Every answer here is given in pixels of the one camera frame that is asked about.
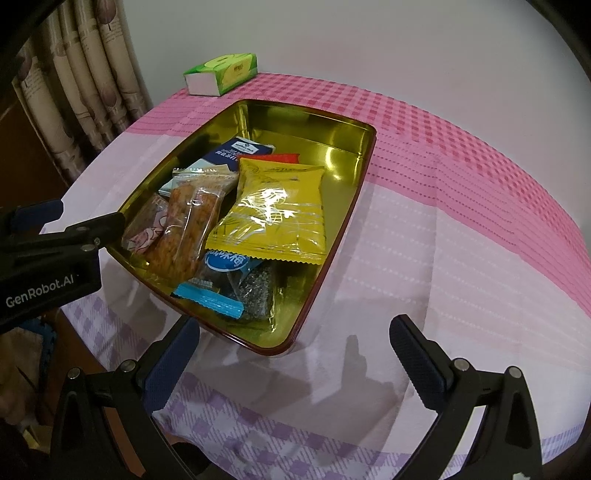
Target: tray rim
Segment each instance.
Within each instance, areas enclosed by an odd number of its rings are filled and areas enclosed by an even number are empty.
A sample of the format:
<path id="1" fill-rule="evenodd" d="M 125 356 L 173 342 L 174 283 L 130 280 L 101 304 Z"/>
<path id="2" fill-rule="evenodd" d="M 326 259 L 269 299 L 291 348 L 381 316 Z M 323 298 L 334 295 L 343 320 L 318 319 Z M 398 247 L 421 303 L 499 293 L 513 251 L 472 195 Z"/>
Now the tray rim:
<path id="1" fill-rule="evenodd" d="M 349 226 L 349 221 L 351 219 L 351 216 L 353 215 L 353 210 L 355 209 L 355 205 L 357 205 L 357 200 L 359 198 L 359 194 L 361 193 L 361 188 L 363 187 L 363 183 L 365 182 L 365 178 L 367 176 L 369 163 L 371 162 L 371 158 L 374 153 L 374 148 L 375 148 L 376 138 L 377 138 L 377 130 L 375 129 L 375 127 L 373 125 L 366 123 L 366 122 L 361 122 L 361 121 L 356 120 L 354 118 L 349 118 L 344 115 L 339 115 L 338 113 L 328 112 L 328 111 L 325 111 L 325 110 L 322 110 L 319 108 L 312 108 L 312 107 L 308 107 L 308 106 L 298 105 L 296 103 L 276 102 L 273 100 L 262 100 L 262 99 L 254 99 L 254 98 L 243 98 L 243 99 L 237 100 L 236 102 L 231 103 L 226 108 L 222 109 L 220 112 L 216 113 L 213 117 L 211 117 L 209 120 L 207 120 L 198 129 L 196 129 L 194 132 L 192 132 L 181 143 L 179 143 L 179 145 L 174 147 L 150 171 L 150 173 L 148 173 L 148 175 L 146 175 L 146 177 L 144 177 L 144 179 L 141 180 L 141 182 L 138 184 L 138 186 L 134 189 L 133 192 L 131 192 L 129 194 L 129 196 L 125 199 L 125 201 L 121 204 L 121 206 L 119 207 L 119 209 L 117 211 L 120 212 L 121 209 L 132 199 L 132 197 L 134 197 L 134 195 L 136 195 L 138 187 L 139 187 L 139 185 L 141 185 L 141 183 L 143 183 L 150 175 L 152 175 L 153 172 L 155 172 L 158 169 L 163 168 L 165 163 L 169 162 L 170 157 L 174 156 L 173 154 L 174 154 L 175 150 L 180 148 L 180 146 L 191 135 L 193 135 L 195 132 L 204 128 L 206 125 L 208 125 L 210 122 L 212 122 L 218 115 L 220 115 L 225 110 L 239 106 L 239 104 L 241 104 L 241 103 L 248 103 L 248 102 L 264 103 L 264 104 L 272 105 L 272 106 L 297 107 L 297 108 L 303 110 L 304 112 L 312 113 L 315 115 L 325 116 L 325 117 L 331 118 L 335 121 L 342 121 L 341 119 L 347 119 L 350 124 L 353 123 L 357 127 L 364 128 L 365 130 L 370 131 L 372 133 L 371 140 L 370 140 L 368 147 L 367 147 L 367 162 L 365 162 L 365 165 L 361 169 L 361 172 L 359 175 L 359 183 L 357 184 L 357 186 L 355 188 L 355 192 L 353 193 L 353 196 L 351 198 L 351 204 L 349 205 L 349 208 L 345 214 L 345 217 L 343 218 L 343 222 L 341 223 L 340 229 L 339 229 L 337 235 L 335 236 L 335 241 L 333 242 L 331 249 L 329 250 L 328 254 L 326 255 L 326 259 L 325 259 L 322 267 L 320 268 L 318 276 L 314 280 L 312 288 L 310 289 L 310 292 L 308 293 L 308 296 L 306 297 L 306 300 L 303 303 L 301 310 L 300 310 L 299 314 L 297 315 L 296 320 L 295 320 L 291 330 L 289 331 L 287 337 L 279 345 L 275 345 L 274 347 L 261 347 L 261 346 L 254 344 L 254 343 L 248 342 L 247 340 L 245 340 L 239 336 L 236 336 L 233 333 L 230 333 L 226 330 L 218 328 L 215 325 L 211 325 L 209 322 L 207 322 L 201 318 L 198 318 L 198 317 L 196 318 L 196 320 L 199 322 L 199 325 L 204 327 L 205 329 L 207 329 L 213 333 L 216 333 L 224 338 L 227 338 L 227 339 L 237 343 L 238 345 L 241 345 L 241 346 L 243 346 L 255 353 L 258 353 L 259 355 L 276 356 L 276 355 L 281 355 L 282 353 L 285 353 L 286 351 L 288 351 L 292 347 L 292 345 L 295 343 L 296 338 L 297 338 L 298 334 L 300 333 L 301 328 L 303 327 L 304 323 L 306 322 L 308 313 L 310 312 L 310 309 L 311 309 L 311 307 L 318 295 L 318 292 L 320 291 L 320 287 L 324 283 L 324 279 L 326 278 L 326 275 L 330 269 L 330 266 L 332 265 L 332 261 L 335 258 L 336 252 L 340 247 L 340 243 L 345 235 L 345 230 L 347 230 L 347 227 Z M 134 276 L 134 278 L 136 280 L 138 280 L 140 283 L 142 283 L 143 285 L 148 287 L 164 303 L 169 305 L 171 308 L 173 308 L 175 311 L 179 312 L 180 314 L 187 314 L 187 315 L 193 316 L 192 313 L 185 311 L 181 304 L 177 304 L 176 302 L 174 302 L 173 298 L 171 298 L 168 295 L 163 294 L 162 292 L 158 291 L 153 286 L 143 282 L 143 280 L 141 278 L 139 278 L 138 275 L 136 275 L 135 269 L 132 267 L 132 265 L 128 261 L 125 260 L 125 258 L 115 249 L 115 247 L 113 245 L 108 245 L 106 249 L 107 249 L 108 253 L 121 266 L 123 266 L 128 272 L 130 272 Z"/>

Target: red snack bag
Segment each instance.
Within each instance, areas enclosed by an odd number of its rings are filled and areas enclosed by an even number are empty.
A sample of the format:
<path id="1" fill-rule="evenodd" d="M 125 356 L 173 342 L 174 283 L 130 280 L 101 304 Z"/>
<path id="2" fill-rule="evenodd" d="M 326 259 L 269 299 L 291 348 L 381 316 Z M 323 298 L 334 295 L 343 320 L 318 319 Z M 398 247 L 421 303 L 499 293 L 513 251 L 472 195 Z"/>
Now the red snack bag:
<path id="1" fill-rule="evenodd" d="M 250 158 L 251 160 L 267 160 L 279 163 L 299 163 L 299 153 L 271 153 L 268 155 L 238 155 L 237 160 Z"/>

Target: metal tray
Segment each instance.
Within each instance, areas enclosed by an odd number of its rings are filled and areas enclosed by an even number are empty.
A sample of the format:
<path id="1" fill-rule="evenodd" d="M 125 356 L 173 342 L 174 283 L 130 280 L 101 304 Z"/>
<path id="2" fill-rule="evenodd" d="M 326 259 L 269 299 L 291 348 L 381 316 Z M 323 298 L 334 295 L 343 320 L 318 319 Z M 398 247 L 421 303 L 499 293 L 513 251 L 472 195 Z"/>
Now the metal tray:
<path id="1" fill-rule="evenodd" d="M 278 355 L 294 343 L 330 263 L 345 233 L 374 149 L 375 129 L 362 122 L 313 108 L 263 100 L 240 100 L 216 115 L 175 148 L 129 196 L 119 209 L 131 220 L 140 207 L 172 178 L 174 168 L 184 168 L 232 137 L 275 145 L 276 153 L 299 153 L 300 163 L 326 168 L 322 198 L 328 256 L 322 266 L 282 262 L 280 294 L 275 299 L 275 329 L 257 330 L 225 320 L 196 303 L 170 297 L 171 288 L 157 283 L 146 264 L 120 246 L 109 253 L 180 312 L 261 355 Z M 222 215 L 235 199 L 227 197 Z"/>

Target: blue gripper pad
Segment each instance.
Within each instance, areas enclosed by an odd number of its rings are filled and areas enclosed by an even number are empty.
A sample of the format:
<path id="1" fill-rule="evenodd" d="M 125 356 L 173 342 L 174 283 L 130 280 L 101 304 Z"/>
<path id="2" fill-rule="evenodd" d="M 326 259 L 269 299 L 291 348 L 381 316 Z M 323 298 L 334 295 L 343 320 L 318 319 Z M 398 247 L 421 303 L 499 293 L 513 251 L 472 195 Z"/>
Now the blue gripper pad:
<path id="1" fill-rule="evenodd" d="M 144 394 L 142 403 L 148 414 L 164 408 L 178 379 L 199 344 L 199 323 L 191 317 L 182 317 L 179 322 L 183 321 L 184 318 L 187 320 L 174 338 L 170 339 L 169 335 L 175 335 L 175 326 L 171 328 L 171 331 L 164 339 L 154 342 L 150 346 L 152 353 L 158 352 L 160 355 L 153 360 L 154 366 L 145 374 L 143 379 Z M 142 356 L 140 363 L 150 354 L 150 349 Z"/>
<path id="2" fill-rule="evenodd" d="M 447 355 L 438 344 L 427 340 L 406 315 L 398 315 L 390 323 L 390 344 L 423 401 L 423 405 L 429 410 L 441 412 L 446 403 L 446 391 L 453 382 L 453 373 L 449 369 Z M 443 353 L 444 358 L 447 358 L 447 365 L 439 365 L 438 368 L 436 365 L 438 359 L 431 358 L 430 353 L 435 347 Z"/>
<path id="3" fill-rule="evenodd" d="M 64 213 L 64 204 L 59 199 L 19 207 L 11 221 L 11 233 L 23 233 L 32 228 L 42 227 L 46 223 L 59 219 L 62 213 Z"/>

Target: screw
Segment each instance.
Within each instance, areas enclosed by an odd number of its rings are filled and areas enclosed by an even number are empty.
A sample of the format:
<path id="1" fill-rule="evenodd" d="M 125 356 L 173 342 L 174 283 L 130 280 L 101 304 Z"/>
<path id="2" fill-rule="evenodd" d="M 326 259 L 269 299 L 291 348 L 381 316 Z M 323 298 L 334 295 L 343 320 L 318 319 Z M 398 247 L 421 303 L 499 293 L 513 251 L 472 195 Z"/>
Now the screw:
<path id="1" fill-rule="evenodd" d="M 74 380 L 75 378 L 78 378 L 78 375 L 80 375 L 80 369 L 78 367 L 74 367 L 74 368 L 70 369 L 70 371 L 68 372 L 68 378 L 70 380 Z"/>
<path id="2" fill-rule="evenodd" d="M 135 369 L 135 360 L 124 361 L 119 368 L 126 374 L 132 372 Z"/>
<path id="3" fill-rule="evenodd" d="M 456 367 L 460 372 L 465 372 L 470 368 L 470 362 L 465 358 L 456 358 L 453 361 L 453 366 Z"/>
<path id="4" fill-rule="evenodd" d="M 513 378 L 521 378 L 521 370 L 517 367 L 509 367 L 509 375 Z"/>

